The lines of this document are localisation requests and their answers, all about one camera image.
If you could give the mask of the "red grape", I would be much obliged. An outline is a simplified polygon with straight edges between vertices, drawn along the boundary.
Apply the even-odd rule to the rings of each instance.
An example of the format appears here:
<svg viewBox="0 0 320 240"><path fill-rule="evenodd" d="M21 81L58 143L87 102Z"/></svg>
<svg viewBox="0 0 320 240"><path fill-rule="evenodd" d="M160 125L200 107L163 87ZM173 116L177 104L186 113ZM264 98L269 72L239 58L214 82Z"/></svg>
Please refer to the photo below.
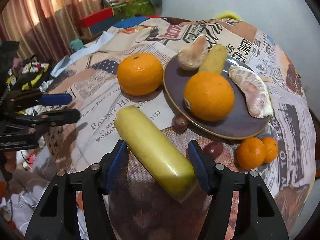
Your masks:
<svg viewBox="0 0 320 240"><path fill-rule="evenodd" d="M185 116L179 114L174 116L171 126L175 131L184 132L189 126L189 120Z"/></svg>
<svg viewBox="0 0 320 240"><path fill-rule="evenodd" d="M203 148L203 152L209 154L213 159L216 159L223 152L223 144L218 141L213 141Z"/></svg>

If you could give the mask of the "large orange plain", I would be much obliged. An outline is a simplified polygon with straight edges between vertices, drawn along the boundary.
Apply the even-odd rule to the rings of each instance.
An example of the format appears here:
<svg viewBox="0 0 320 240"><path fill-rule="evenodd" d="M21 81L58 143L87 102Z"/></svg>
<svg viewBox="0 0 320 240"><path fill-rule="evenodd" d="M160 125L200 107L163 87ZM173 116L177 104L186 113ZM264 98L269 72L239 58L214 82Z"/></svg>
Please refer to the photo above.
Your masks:
<svg viewBox="0 0 320 240"><path fill-rule="evenodd" d="M149 53L137 53L123 59L117 68L120 88L129 95L143 96L154 92L163 80L159 59Z"/></svg>

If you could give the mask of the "yellow corn piece long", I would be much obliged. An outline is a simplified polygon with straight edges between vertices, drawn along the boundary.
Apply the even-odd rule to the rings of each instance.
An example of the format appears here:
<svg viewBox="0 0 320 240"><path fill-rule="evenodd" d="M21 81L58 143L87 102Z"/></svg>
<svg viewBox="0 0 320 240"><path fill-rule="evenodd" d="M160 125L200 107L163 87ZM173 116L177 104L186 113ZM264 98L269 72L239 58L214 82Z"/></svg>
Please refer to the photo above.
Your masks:
<svg viewBox="0 0 320 240"><path fill-rule="evenodd" d="M174 200L185 201L197 185L193 167L157 126L135 106L117 111L114 126L157 183Z"/></svg>

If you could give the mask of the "peeled pomelo wedge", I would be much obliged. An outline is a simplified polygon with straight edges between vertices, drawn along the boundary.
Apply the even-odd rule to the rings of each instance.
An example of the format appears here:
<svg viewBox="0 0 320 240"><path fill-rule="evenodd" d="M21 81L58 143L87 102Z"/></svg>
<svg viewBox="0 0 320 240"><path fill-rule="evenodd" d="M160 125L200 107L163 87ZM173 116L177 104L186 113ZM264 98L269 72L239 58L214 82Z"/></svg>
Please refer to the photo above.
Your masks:
<svg viewBox="0 0 320 240"><path fill-rule="evenodd" d="M273 116L274 111L264 81L252 70L232 65L228 76L244 93L249 114L258 119Z"/></svg>

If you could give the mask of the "large orange with sticker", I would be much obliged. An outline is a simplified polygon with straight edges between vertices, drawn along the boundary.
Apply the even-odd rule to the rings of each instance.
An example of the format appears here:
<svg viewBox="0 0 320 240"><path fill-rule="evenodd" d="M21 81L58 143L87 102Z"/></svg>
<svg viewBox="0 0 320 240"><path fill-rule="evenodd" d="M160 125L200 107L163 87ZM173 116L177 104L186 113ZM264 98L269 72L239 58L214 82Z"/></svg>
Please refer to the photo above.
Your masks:
<svg viewBox="0 0 320 240"><path fill-rule="evenodd" d="M184 87L185 106L203 121L224 119L231 113L234 100L234 90L229 82L214 72L199 72Z"/></svg>

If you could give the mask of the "yellow corn piece short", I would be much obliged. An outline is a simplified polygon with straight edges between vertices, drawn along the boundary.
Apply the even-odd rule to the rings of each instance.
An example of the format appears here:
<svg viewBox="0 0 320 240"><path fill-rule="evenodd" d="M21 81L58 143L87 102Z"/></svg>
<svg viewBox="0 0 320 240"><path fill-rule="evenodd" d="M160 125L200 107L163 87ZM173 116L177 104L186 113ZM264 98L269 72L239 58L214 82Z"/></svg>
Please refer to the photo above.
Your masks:
<svg viewBox="0 0 320 240"><path fill-rule="evenodd" d="M203 63L200 65L198 72L214 72L216 74L221 74L225 61L227 59L228 53L225 46L221 44L216 44L210 50Z"/></svg>

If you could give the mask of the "small mandarin left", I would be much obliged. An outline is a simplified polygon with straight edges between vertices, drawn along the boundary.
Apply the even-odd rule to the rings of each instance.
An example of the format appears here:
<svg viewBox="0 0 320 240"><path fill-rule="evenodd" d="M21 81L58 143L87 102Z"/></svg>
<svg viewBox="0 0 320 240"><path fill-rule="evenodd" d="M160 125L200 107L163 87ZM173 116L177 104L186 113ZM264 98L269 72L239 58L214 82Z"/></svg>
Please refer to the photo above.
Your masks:
<svg viewBox="0 0 320 240"><path fill-rule="evenodd" d="M247 138L236 148L235 155L242 168L252 170L264 163L265 146L258 138Z"/></svg>

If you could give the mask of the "small mandarin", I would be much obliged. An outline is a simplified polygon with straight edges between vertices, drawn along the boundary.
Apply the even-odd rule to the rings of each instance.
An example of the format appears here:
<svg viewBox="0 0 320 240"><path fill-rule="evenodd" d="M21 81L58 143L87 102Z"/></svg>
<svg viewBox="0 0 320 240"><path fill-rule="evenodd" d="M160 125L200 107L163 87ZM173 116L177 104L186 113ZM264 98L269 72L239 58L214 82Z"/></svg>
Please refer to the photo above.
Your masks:
<svg viewBox="0 0 320 240"><path fill-rule="evenodd" d="M242 168L252 170L264 163L265 146L258 138L247 138L236 148L235 155Z"/></svg>
<svg viewBox="0 0 320 240"><path fill-rule="evenodd" d="M265 146L265 159L264 163L272 162L278 155L278 144L271 137L265 137L261 140Z"/></svg>

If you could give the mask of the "teal plush toy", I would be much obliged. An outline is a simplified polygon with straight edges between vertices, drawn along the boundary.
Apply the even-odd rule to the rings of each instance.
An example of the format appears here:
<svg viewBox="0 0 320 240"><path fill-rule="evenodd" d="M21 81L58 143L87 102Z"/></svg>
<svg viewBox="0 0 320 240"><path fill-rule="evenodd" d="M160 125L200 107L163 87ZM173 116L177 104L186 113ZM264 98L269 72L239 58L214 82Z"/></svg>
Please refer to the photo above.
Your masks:
<svg viewBox="0 0 320 240"><path fill-rule="evenodd" d="M79 38L72 40L70 42L70 48L71 48L72 52L79 51L83 47L84 47L84 44L83 44L82 40Z"/></svg>

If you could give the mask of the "small mandarin right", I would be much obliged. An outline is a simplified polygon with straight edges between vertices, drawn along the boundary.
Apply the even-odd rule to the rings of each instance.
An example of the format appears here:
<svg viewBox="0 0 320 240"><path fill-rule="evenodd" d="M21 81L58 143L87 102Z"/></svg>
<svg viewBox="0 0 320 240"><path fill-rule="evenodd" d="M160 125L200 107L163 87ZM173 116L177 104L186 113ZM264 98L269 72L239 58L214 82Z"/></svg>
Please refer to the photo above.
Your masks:
<svg viewBox="0 0 320 240"><path fill-rule="evenodd" d="M265 137L261 140L265 146L265 159L264 163L272 162L278 155L278 144L271 137Z"/></svg>

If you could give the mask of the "orange striped curtain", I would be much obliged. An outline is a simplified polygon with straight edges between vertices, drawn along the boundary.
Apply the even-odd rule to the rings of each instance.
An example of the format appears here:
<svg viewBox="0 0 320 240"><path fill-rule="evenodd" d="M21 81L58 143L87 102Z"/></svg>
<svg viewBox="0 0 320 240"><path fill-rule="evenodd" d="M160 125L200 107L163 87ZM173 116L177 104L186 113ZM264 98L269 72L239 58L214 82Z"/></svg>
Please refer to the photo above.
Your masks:
<svg viewBox="0 0 320 240"><path fill-rule="evenodd" d="M100 0L10 0L1 13L1 40L18 41L17 55L60 61L83 36L79 21L101 9Z"/></svg>

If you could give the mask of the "red long box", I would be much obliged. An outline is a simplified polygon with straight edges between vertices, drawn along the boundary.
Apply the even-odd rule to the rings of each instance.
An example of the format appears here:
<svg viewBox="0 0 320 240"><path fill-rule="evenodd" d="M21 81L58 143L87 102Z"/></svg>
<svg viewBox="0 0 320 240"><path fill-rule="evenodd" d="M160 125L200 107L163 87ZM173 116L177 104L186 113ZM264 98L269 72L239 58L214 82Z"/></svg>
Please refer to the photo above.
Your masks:
<svg viewBox="0 0 320 240"><path fill-rule="evenodd" d="M88 15L87 17L80 19L79 25L82 28L88 28L96 23L99 23L101 21L104 21L112 17L113 17L112 8L104 8L100 11L97 11L95 13Z"/></svg>

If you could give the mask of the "purple ceramic plate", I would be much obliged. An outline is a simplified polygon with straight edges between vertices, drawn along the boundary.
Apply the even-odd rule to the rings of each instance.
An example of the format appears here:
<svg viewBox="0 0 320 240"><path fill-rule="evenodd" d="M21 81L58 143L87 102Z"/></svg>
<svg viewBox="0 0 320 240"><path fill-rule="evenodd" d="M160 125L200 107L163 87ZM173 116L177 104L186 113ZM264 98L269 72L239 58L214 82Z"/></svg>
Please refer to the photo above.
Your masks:
<svg viewBox="0 0 320 240"><path fill-rule="evenodd" d="M249 68L245 63L227 56L222 75L234 90L235 102L231 113L223 120L206 122L194 116L184 104L183 91L188 80L196 72L185 71L180 67L177 57L172 57L164 67L164 90L167 94L169 105L175 113L185 116L199 129L224 139L242 140L255 137L261 133L270 120L267 116L263 119L252 117L246 106L246 98L239 87L228 77L230 66Z"/></svg>

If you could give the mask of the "newspaper print blanket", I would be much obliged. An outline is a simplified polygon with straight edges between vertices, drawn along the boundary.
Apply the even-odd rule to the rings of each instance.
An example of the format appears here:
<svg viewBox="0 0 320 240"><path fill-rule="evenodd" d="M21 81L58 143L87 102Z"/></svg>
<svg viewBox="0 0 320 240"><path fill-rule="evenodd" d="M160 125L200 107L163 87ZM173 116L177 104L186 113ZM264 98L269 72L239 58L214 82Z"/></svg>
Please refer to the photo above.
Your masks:
<svg viewBox="0 0 320 240"><path fill-rule="evenodd" d="M316 131L300 76L280 46L256 27L235 20L171 25L150 18L131 28L111 27L108 32L110 41L70 64L50 88L52 93L71 93L72 107L80 111L81 118L76 124L54 127L46 135L47 150L52 154L46 165L71 173L99 161L119 139L114 126L117 111L134 105L182 154L187 153L191 140L197 140L201 147L220 141L223 151L215 160L238 171L234 155L237 140L222 139L220 133L210 134L194 125L176 133L171 122L178 110L165 89L133 97L121 91L116 77L118 65L129 55L150 53L166 66L181 47L204 35L209 47L226 46L229 54L252 68L270 91L274 115L256 137L272 137L279 153L258 171L291 235L315 179ZM131 154L107 197L107 208L118 239L196 239L210 201L210 196L196 187L183 202L177 202Z"/></svg>

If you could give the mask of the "green patterned gift box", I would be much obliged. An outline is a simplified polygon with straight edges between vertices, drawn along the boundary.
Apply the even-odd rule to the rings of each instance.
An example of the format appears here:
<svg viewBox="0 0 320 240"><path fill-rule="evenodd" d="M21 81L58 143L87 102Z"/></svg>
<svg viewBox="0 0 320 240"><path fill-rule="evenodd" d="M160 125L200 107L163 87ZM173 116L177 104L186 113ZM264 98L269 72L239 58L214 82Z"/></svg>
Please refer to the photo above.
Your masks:
<svg viewBox="0 0 320 240"><path fill-rule="evenodd" d="M136 16L150 16L155 8L149 0L132 0L112 5L113 15L117 18L132 18Z"/></svg>

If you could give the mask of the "yellow fuzzy object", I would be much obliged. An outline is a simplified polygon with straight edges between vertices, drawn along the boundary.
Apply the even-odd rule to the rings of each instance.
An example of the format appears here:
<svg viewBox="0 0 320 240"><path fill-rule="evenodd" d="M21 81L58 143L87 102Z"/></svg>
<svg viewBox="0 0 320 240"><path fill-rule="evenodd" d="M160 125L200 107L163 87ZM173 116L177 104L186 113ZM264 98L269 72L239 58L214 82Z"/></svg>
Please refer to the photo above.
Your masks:
<svg viewBox="0 0 320 240"><path fill-rule="evenodd" d="M219 19L230 18L236 21L242 21L242 18L238 14L232 11L224 11L219 15L215 16L215 18L219 18Z"/></svg>

